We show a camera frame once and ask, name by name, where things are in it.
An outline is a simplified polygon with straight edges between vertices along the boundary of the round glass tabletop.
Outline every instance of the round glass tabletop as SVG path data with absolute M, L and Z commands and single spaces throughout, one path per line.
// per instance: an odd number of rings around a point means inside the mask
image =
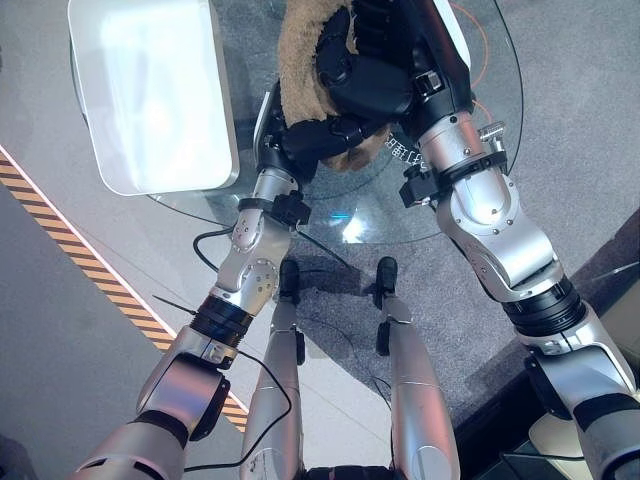
M 522 128 L 522 84 L 507 28 L 493 0 L 450 2 L 471 54 L 473 118 L 482 126 L 506 124 L 504 144 L 513 166 Z M 262 99 L 277 77 L 277 43 L 286 2 L 215 0 L 229 77 L 240 155 L 240 176 L 231 187 L 153 195 L 168 208 L 220 224 L 233 224 L 238 201 L 251 194 L 256 179 L 253 127 Z M 398 191 L 403 172 L 421 158 L 394 129 L 376 159 L 357 172 L 338 173 L 323 164 L 305 186 L 311 207 L 303 230 L 327 244 L 394 244 L 439 232 L 427 207 L 405 209 Z

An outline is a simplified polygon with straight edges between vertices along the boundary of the black wire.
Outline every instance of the black wire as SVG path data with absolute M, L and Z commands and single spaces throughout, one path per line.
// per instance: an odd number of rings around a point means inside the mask
M 213 270 L 216 273 L 218 273 L 218 267 L 216 267 L 213 263 L 211 263 L 211 261 L 205 256 L 205 254 L 202 253 L 198 244 L 205 238 L 219 237 L 220 235 L 227 235 L 229 233 L 232 233 L 233 228 L 234 227 L 231 226 L 228 228 L 223 228 L 222 230 L 216 230 L 215 232 L 201 233 L 200 235 L 198 235 L 196 238 L 193 239 L 193 251 L 196 252 L 196 255 L 198 255 L 198 258 L 202 260 L 205 265 L 207 265 L 211 270 Z
M 376 387 L 376 390 L 378 391 L 378 395 L 380 395 L 380 397 L 384 400 L 384 403 L 387 404 L 387 408 L 389 409 L 389 411 L 391 411 L 391 405 L 389 404 L 389 400 L 387 400 L 387 397 L 384 396 L 384 394 L 382 393 L 382 390 L 380 390 L 380 386 L 378 385 L 378 380 L 383 382 L 384 380 L 382 380 L 379 377 L 376 377 L 375 375 L 371 375 L 371 380 L 373 380 L 373 385 Z
M 73 84 L 73 92 L 76 97 L 76 103 L 78 104 L 78 108 L 80 109 L 80 114 L 82 115 L 84 124 L 88 127 L 89 123 L 87 122 L 87 116 L 82 109 L 80 93 L 78 92 L 78 79 L 76 78 L 75 60 L 73 58 L 73 41 L 71 40 L 71 36 L 69 36 L 69 68 L 71 69 L 71 83 Z
M 513 43 L 513 37 L 511 36 L 511 32 L 509 31 L 509 27 L 507 27 L 507 22 L 504 19 L 504 15 L 502 15 L 502 10 L 498 6 L 498 1 L 493 0 L 496 9 L 498 10 L 498 15 L 500 15 L 500 20 L 504 25 L 504 29 L 507 32 L 507 38 L 509 38 L 509 43 L 511 43 L 511 49 L 513 50 L 513 56 L 516 59 L 516 67 L 518 69 L 518 81 L 520 82 L 520 130 L 518 132 L 518 143 L 516 145 L 516 151 L 513 154 L 513 162 L 511 162 L 511 167 L 507 171 L 507 175 L 511 175 L 511 170 L 516 164 L 516 159 L 518 158 L 518 152 L 520 151 L 520 142 L 522 141 L 522 125 L 524 123 L 524 84 L 522 81 L 522 70 L 520 69 L 520 59 L 518 58 L 518 52 L 516 51 L 516 46 Z
M 549 455 L 546 453 L 520 453 L 520 452 L 502 452 L 507 457 L 518 458 L 544 458 L 546 460 L 562 460 L 564 462 L 581 462 L 584 457 L 566 457 L 564 455 Z
M 164 203 L 162 200 L 158 200 L 157 198 L 154 198 L 152 195 L 146 195 L 146 197 L 148 197 L 149 199 L 153 200 L 154 202 L 162 205 L 163 207 L 166 207 L 169 210 L 173 210 L 174 212 L 179 213 L 181 215 L 186 215 L 187 217 L 191 217 L 191 218 L 194 218 L 196 220 L 202 220 L 203 222 L 211 223 L 213 225 L 218 225 L 220 227 L 225 227 L 225 228 L 229 227 L 229 225 L 227 225 L 226 223 L 216 222 L 215 220 L 209 220 L 208 218 L 200 217 L 198 215 L 194 215 L 194 214 L 189 213 L 189 212 L 183 212 L 182 210 L 180 210 L 178 208 L 172 207 L 171 205 L 169 205 L 167 203 Z
M 315 238 L 311 237 L 310 235 L 304 233 L 301 230 L 298 230 L 298 227 L 296 227 L 296 232 L 298 232 L 298 234 L 304 238 L 305 240 L 311 242 L 313 245 L 315 245 L 316 247 L 318 247 L 320 250 L 322 250 L 323 252 L 331 255 L 333 258 L 335 258 L 336 260 L 338 260 L 340 263 L 342 263 L 345 267 L 347 267 L 350 270 L 357 270 L 356 267 L 353 267 L 351 265 L 349 265 L 349 263 L 347 263 L 346 260 L 344 260 L 340 255 L 338 255 L 337 253 L 335 253 L 334 251 L 332 251 L 330 248 L 325 247 L 323 244 L 321 244 L 318 240 L 316 240 Z
M 257 438 L 257 440 L 255 442 L 253 442 L 253 445 L 251 446 L 249 451 L 247 453 L 245 453 L 244 456 L 240 460 L 238 460 L 237 462 L 233 462 L 233 463 L 213 463 L 213 464 L 210 464 L 210 465 L 195 465 L 193 467 L 185 468 L 184 469 L 185 473 L 195 472 L 195 471 L 198 471 L 198 470 L 219 470 L 219 469 L 222 469 L 222 468 L 239 467 L 240 465 L 242 465 L 244 462 L 247 461 L 247 459 L 251 456 L 251 454 L 256 449 L 256 447 L 258 446 L 260 441 L 265 437 L 265 435 L 267 433 L 269 433 L 269 430 L 271 430 L 275 426 L 276 423 L 278 423 L 280 420 L 282 420 L 284 417 L 286 417 L 289 414 L 289 412 L 291 412 L 291 409 L 293 408 L 293 404 L 291 403 L 291 399 L 289 398 L 289 395 L 287 395 L 287 392 L 282 387 L 282 385 L 280 384 L 280 382 L 278 381 L 276 376 L 273 374 L 273 372 L 271 370 L 269 370 L 269 367 L 267 367 L 261 360 L 257 359 L 256 357 L 254 357 L 252 355 L 249 355 L 248 353 L 243 352 L 242 350 L 238 350 L 238 353 L 240 355 L 242 355 L 244 357 L 247 357 L 248 359 L 253 360 L 254 362 L 260 364 L 260 366 L 262 366 L 262 368 L 264 368 L 265 372 L 267 372 L 269 374 L 269 376 L 271 377 L 271 380 L 274 381 L 274 383 L 277 385 L 278 389 L 284 395 L 284 398 L 287 400 L 288 407 L 287 407 L 287 409 L 285 410 L 285 412 L 282 415 L 280 415 L 278 418 L 276 418 L 273 422 L 271 422 L 269 424 L 269 426 L 267 428 L 264 429 L 264 431 L 260 434 L 260 436 Z
M 159 297 L 158 295 L 151 295 L 153 298 L 160 300 L 161 302 L 166 303 L 167 305 L 171 305 L 172 307 L 177 308 L 178 310 L 182 310 L 183 312 L 190 313 L 191 315 L 196 315 L 198 312 L 195 310 L 191 310 L 190 308 L 183 307 L 182 305 L 178 305 L 177 303 L 172 302 L 171 300 L 167 300 L 166 298 Z
M 509 457 L 514 458 L 536 458 L 536 459 L 545 459 L 545 460 L 562 460 L 565 462 L 581 462 L 584 460 L 584 457 L 566 457 L 564 455 L 548 455 L 545 453 L 520 453 L 520 452 L 500 452 L 498 454 L 500 460 L 507 466 L 507 468 L 513 473 L 513 475 L 518 479 L 522 480 L 523 477 L 520 475 L 515 466 L 509 461 Z

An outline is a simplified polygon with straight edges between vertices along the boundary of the caution tape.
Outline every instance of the caution tape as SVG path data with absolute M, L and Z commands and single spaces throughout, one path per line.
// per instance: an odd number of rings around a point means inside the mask
M 80 267 L 158 350 L 165 352 L 169 349 L 176 332 L 82 237 L 1 146 L 0 183 L 7 187 L 71 261 Z M 222 414 L 241 432 L 245 431 L 248 411 L 247 407 L 229 392 Z

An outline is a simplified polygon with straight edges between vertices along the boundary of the floor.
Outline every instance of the floor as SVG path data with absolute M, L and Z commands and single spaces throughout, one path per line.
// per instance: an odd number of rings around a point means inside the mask
M 29 480 L 66 478 L 134 418 L 160 353 L 2 185 L 0 218 L 0 467 Z M 222 418 L 187 464 L 233 461 L 241 444 Z

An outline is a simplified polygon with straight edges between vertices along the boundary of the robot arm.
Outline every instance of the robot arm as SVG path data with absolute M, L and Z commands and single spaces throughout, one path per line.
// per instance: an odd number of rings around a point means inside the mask
M 73 480 L 182 478 L 187 441 L 213 430 L 230 387 L 222 371 L 278 288 L 291 232 L 309 219 L 302 185 L 313 179 L 320 159 L 357 145 L 382 125 L 351 116 L 286 129 L 277 84 L 262 111 L 254 145 L 258 179 L 239 203 L 215 285 L 143 386 L 138 417 L 109 435 Z
M 502 126 L 480 132 L 473 126 L 468 61 L 454 40 L 457 30 L 447 25 L 446 7 L 414 0 L 389 2 L 384 11 L 376 8 L 380 2 L 356 5 L 361 53 L 403 67 L 414 85 L 400 123 L 433 169 L 405 172 L 405 206 L 437 202 L 441 230 L 531 353 L 527 364 L 536 389 L 546 392 L 542 401 L 575 420 L 594 478 L 637 475 L 640 403 L 633 372 L 565 276 L 547 236 L 524 213 L 501 168 Z M 382 37 L 373 33 L 381 25 Z

